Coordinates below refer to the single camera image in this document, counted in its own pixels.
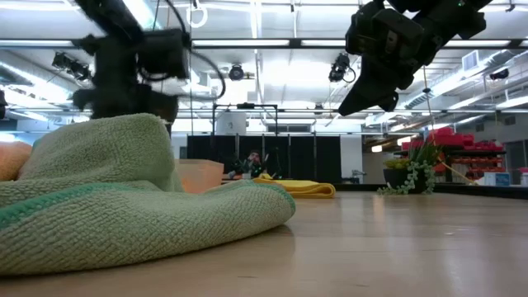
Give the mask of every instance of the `window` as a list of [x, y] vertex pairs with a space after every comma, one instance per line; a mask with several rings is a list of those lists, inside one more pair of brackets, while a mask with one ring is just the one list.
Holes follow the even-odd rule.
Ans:
[[477, 132], [483, 132], [484, 131], [484, 123], [482, 124], [477, 124], [477, 126], [475, 127], [476, 131]]
[[516, 117], [514, 115], [508, 116], [504, 119], [504, 125], [514, 125], [516, 123]]

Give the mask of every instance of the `potted plant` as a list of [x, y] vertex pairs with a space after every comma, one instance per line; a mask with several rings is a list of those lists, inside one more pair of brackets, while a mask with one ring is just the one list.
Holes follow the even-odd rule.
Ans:
[[419, 194], [432, 193], [435, 186], [434, 167], [441, 149], [425, 143], [409, 149], [408, 158], [386, 161], [384, 177], [387, 187], [380, 188], [380, 194]]

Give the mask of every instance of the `plant pot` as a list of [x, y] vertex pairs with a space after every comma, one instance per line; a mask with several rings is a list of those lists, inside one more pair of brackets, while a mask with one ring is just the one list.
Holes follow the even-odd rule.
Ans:
[[[390, 184], [394, 189], [397, 186], [404, 186], [407, 175], [411, 172], [406, 169], [384, 169], [383, 175], [385, 182]], [[409, 194], [421, 194], [427, 190], [427, 179], [423, 169], [418, 169], [418, 180], [414, 181], [414, 189], [409, 190]]]

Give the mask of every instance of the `fluorescent light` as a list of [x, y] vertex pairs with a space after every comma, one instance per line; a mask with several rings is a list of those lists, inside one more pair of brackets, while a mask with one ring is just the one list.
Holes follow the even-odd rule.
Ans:
[[402, 139], [398, 139], [398, 145], [399, 146], [402, 146], [402, 144], [404, 142], [411, 142], [411, 136], [408, 136], [408, 137], [405, 137], [405, 138], [402, 138]]
[[501, 47], [510, 44], [509, 40], [451, 40], [445, 46], [450, 47], [479, 47], [479, 46], [491, 46]]
[[450, 106], [449, 109], [459, 109], [461, 107], [470, 106], [470, 105], [472, 105], [473, 103], [475, 103], [478, 100], [479, 100], [478, 98], [466, 99], [464, 101], [460, 101], [460, 102]]
[[[154, 27], [154, 14], [152, 8], [145, 0], [123, 0], [132, 14], [134, 19], [139, 23], [143, 29], [152, 30]], [[161, 26], [156, 22], [156, 28], [161, 29]]]
[[468, 124], [469, 122], [472, 122], [472, 121], [474, 121], [474, 120], [478, 120], [478, 119], [480, 119], [481, 117], [483, 117], [483, 116], [482, 116], [482, 115], [472, 116], [472, 117], [470, 117], [470, 118], [468, 118], [468, 119], [461, 120], [461, 121], [459, 121], [459, 122], [456, 123], [456, 124], [458, 124], [458, 125]]
[[383, 147], [381, 145], [376, 145], [372, 147], [372, 153], [381, 153], [383, 152]]
[[289, 40], [194, 40], [194, 46], [288, 46]]
[[505, 102], [503, 102], [501, 104], [497, 104], [496, 108], [497, 109], [509, 108], [509, 107], [523, 105], [523, 104], [526, 104], [526, 103], [528, 103], [528, 96], [527, 97], [519, 97], [519, 98], [515, 98], [515, 99], [510, 99], [510, 100], [505, 101]]
[[26, 112], [16, 112], [16, 111], [11, 111], [11, 113], [13, 115], [17, 115], [17, 116], [25, 116], [27, 118], [30, 118], [30, 119], [33, 119], [33, 120], [42, 120], [42, 121], [48, 121], [48, 118], [43, 116], [43, 115], [40, 115], [40, 114], [37, 114], [35, 112], [32, 112], [32, 111], [26, 111]]
[[[438, 129], [442, 129], [442, 128], [445, 128], [445, 127], [448, 127], [450, 124], [436, 124], [435, 125], [435, 130], [438, 130]], [[432, 130], [432, 125], [429, 125], [427, 126], [427, 129], [428, 130]]]
[[78, 10], [80, 7], [73, 5], [65, 5], [64, 3], [35, 3], [32, 4], [18, 4], [14, 3], [0, 3], [0, 9], [11, 9], [21, 11], [34, 11], [34, 12], [67, 12]]
[[6, 47], [23, 47], [23, 46], [41, 46], [41, 47], [70, 47], [73, 48], [71, 40], [0, 40], [0, 48]]
[[404, 124], [396, 125], [396, 126], [390, 128], [390, 131], [391, 132], [400, 131], [400, 130], [405, 129], [405, 127], [406, 127], [406, 125], [404, 125]]
[[345, 47], [347, 45], [344, 40], [302, 40], [302, 46], [339, 46]]
[[14, 142], [17, 137], [13, 134], [0, 133], [0, 142]]

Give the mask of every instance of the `orange object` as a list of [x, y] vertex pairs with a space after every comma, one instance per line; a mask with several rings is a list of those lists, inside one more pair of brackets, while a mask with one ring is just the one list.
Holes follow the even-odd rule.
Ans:
[[210, 160], [175, 160], [183, 190], [200, 194], [222, 184], [224, 165]]
[[16, 180], [30, 155], [29, 144], [0, 142], [0, 181]]

